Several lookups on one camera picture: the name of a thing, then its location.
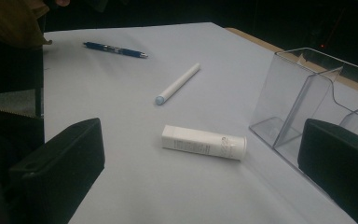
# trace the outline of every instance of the white table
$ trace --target white table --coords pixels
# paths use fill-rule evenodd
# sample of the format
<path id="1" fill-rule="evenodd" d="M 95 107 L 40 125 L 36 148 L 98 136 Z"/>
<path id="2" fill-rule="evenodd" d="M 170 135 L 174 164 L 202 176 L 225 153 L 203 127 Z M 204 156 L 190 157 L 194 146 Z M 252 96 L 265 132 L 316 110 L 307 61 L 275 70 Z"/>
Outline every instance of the white table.
<path id="1" fill-rule="evenodd" d="M 71 223 L 354 223 L 249 130 L 273 53 L 212 23 L 46 34 L 46 140 L 100 118 L 105 169 Z M 136 49 L 138 59 L 82 47 Z M 156 96 L 200 71 L 164 105 Z M 246 136 L 242 162 L 161 148 L 166 124 Z"/>

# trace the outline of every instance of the white tube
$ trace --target white tube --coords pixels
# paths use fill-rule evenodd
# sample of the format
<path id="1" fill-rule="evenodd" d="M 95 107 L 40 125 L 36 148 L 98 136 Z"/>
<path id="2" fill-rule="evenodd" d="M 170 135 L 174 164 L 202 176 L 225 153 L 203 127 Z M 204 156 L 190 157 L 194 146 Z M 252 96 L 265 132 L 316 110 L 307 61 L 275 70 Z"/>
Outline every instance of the white tube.
<path id="1" fill-rule="evenodd" d="M 241 161 L 246 138 L 165 125 L 162 147 Z"/>
<path id="2" fill-rule="evenodd" d="M 183 86 L 194 74 L 200 70 L 200 64 L 194 64 L 187 72 L 185 72 L 181 77 L 179 77 L 171 86 L 169 86 L 165 91 L 163 91 L 158 97 L 156 97 L 156 104 L 164 104 L 179 88 Z"/>

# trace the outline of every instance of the person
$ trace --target person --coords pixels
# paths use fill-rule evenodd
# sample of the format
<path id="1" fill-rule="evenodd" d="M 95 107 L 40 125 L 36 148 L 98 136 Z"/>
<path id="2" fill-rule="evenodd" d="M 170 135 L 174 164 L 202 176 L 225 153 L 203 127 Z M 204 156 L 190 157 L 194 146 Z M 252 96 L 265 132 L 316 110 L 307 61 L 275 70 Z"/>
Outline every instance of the person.
<path id="1" fill-rule="evenodd" d="M 34 49 L 51 44 L 40 30 L 37 19 L 49 6 L 67 7 L 70 0 L 10 0 L 0 1 L 0 42 L 14 48 Z"/>

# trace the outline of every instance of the pen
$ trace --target pen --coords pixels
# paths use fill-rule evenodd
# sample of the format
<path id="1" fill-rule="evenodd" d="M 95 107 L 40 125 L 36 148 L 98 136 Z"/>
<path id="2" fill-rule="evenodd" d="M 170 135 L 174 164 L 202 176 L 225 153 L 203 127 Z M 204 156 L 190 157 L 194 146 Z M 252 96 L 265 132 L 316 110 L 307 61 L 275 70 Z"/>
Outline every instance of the pen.
<path id="1" fill-rule="evenodd" d="M 139 51 L 135 51 L 132 49 L 121 49 L 121 48 L 117 48 L 117 47 L 112 47 L 112 46 L 97 44 L 97 43 L 92 43 L 92 42 L 86 42 L 83 44 L 88 49 L 97 49 L 97 50 L 107 51 L 107 52 L 111 52 L 111 53 L 127 55 L 127 56 L 131 56 L 131 57 L 135 57 L 135 58 L 147 58 L 147 54 L 139 52 Z"/>
<path id="2" fill-rule="evenodd" d="M 194 76 L 200 70 L 200 64 L 194 64 L 187 72 L 179 77 L 171 86 L 163 91 L 158 97 L 156 97 L 156 104 L 164 104 L 168 98 L 170 98 L 179 88 L 181 88 L 191 77 Z"/>

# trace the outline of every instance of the blue pen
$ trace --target blue pen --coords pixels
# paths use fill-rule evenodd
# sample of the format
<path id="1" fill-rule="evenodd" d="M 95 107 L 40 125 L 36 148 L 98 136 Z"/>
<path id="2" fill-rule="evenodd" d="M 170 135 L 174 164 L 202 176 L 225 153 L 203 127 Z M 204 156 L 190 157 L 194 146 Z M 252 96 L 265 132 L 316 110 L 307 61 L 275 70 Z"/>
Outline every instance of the blue pen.
<path id="1" fill-rule="evenodd" d="M 139 51 L 135 51 L 132 49 L 121 49 L 121 48 L 117 48 L 117 47 L 112 47 L 112 46 L 97 44 L 97 43 L 92 43 L 92 42 L 86 42 L 83 44 L 88 49 L 97 49 L 97 50 L 107 51 L 107 52 L 111 52 L 111 53 L 127 55 L 127 56 L 131 56 L 131 57 L 135 57 L 135 58 L 147 58 L 147 54 L 139 52 Z"/>

